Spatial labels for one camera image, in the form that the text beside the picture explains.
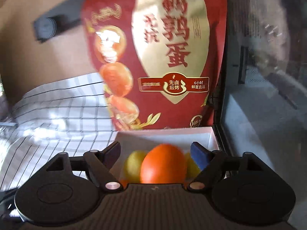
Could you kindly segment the red snack bag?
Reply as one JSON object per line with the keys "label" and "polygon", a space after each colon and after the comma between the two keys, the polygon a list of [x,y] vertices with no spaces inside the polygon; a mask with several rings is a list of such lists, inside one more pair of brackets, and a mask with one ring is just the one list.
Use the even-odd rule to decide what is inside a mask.
{"label": "red snack bag", "polygon": [[213,124],[227,0],[85,0],[81,16],[117,130]]}

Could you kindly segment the black wall bracket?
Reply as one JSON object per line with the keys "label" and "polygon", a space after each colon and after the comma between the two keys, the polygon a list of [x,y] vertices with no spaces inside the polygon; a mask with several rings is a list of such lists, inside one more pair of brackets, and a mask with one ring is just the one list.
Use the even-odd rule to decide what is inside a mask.
{"label": "black wall bracket", "polygon": [[43,43],[81,23],[90,47],[126,46],[124,26],[131,19],[135,0],[67,0],[33,22],[36,40]]}

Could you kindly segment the white grid tablecloth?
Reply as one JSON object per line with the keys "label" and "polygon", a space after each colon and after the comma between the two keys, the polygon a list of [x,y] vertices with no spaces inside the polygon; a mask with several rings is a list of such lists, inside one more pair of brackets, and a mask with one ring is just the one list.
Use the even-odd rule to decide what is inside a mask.
{"label": "white grid tablecloth", "polygon": [[97,73],[41,85],[13,107],[1,127],[1,190],[23,185],[60,152],[81,156],[116,137]]}

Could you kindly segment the pink gift box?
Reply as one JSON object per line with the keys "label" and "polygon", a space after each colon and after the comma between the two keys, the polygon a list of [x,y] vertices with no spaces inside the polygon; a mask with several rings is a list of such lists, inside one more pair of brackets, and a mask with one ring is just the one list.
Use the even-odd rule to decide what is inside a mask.
{"label": "pink gift box", "polygon": [[111,173],[129,183],[185,183],[201,171],[191,159],[191,145],[208,151],[218,143],[210,127],[119,132],[121,154]]}

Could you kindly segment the mandarin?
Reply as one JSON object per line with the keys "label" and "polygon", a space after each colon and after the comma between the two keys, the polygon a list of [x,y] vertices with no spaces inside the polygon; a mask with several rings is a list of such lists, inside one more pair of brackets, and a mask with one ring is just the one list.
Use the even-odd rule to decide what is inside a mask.
{"label": "mandarin", "polygon": [[122,184],[123,188],[126,188],[129,183],[127,179],[120,179],[119,182]]}

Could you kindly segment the glass computer case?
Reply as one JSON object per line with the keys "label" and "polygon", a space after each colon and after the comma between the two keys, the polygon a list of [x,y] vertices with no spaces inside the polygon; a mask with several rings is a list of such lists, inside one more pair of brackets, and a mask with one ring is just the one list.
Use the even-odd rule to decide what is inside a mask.
{"label": "glass computer case", "polygon": [[306,0],[227,0],[218,122],[233,155],[253,152],[293,189],[306,229]]}

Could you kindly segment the green lemon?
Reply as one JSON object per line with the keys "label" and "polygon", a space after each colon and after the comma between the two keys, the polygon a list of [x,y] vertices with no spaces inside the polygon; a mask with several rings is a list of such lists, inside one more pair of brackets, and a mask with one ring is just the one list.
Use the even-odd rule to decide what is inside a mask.
{"label": "green lemon", "polygon": [[133,151],[125,160],[123,173],[129,182],[140,183],[140,170],[146,155],[144,151]]}
{"label": "green lemon", "polygon": [[186,163],[187,163],[186,179],[192,180],[196,176],[198,176],[198,174],[201,172],[201,170],[199,169],[199,167],[196,165],[196,163],[191,158],[190,152],[185,153],[184,156],[185,156],[185,160],[186,160]]}

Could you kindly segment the large orange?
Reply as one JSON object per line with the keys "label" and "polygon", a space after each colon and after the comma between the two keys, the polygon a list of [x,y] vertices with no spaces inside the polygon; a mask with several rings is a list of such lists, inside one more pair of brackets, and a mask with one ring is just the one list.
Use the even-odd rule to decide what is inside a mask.
{"label": "large orange", "polygon": [[143,184],[184,183],[187,163],[183,152],[171,144],[159,144],[143,160],[140,182]]}

